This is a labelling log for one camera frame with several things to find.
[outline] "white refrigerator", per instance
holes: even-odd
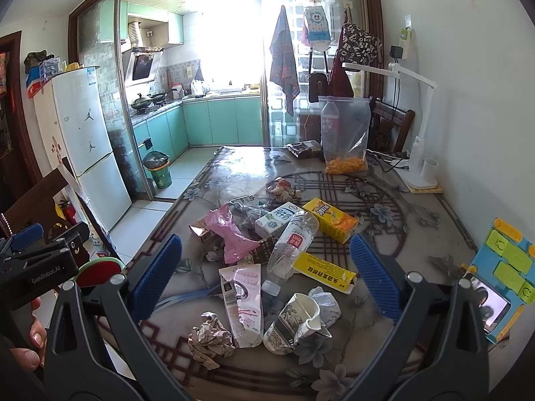
[[[110,230],[132,204],[113,156],[102,114],[96,68],[65,72],[34,96],[52,168],[69,159],[94,214]]]

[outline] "black bag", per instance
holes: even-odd
[[[340,60],[343,63],[370,65],[379,55],[381,41],[356,24],[343,25],[343,44]]]
[[[325,70],[327,71],[327,74],[323,72],[310,73],[310,71],[312,71],[312,50],[310,51],[310,60],[308,64],[308,71],[310,73],[308,76],[308,101],[310,103],[319,103],[320,96],[327,96],[329,66],[327,65],[326,52],[323,52],[323,58],[325,59]]]

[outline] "bottle cap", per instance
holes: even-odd
[[[270,280],[266,280],[262,284],[261,290],[264,291],[266,294],[269,294],[270,296],[276,297],[277,295],[279,295],[280,286],[277,285],[275,282],[271,282]]]

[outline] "trash can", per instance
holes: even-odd
[[[143,158],[143,166],[150,172],[157,188],[167,188],[173,181],[169,172],[169,155],[152,151]]]

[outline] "human hand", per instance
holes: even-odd
[[[31,301],[31,310],[36,310],[41,306],[41,298],[37,297]],[[44,366],[44,353],[46,351],[46,330],[34,316],[34,323],[30,329],[30,338],[33,345],[39,348],[38,352],[26,348],[12,348],[11,353],[20,367],[26,372],[33,372],[40,365]]]

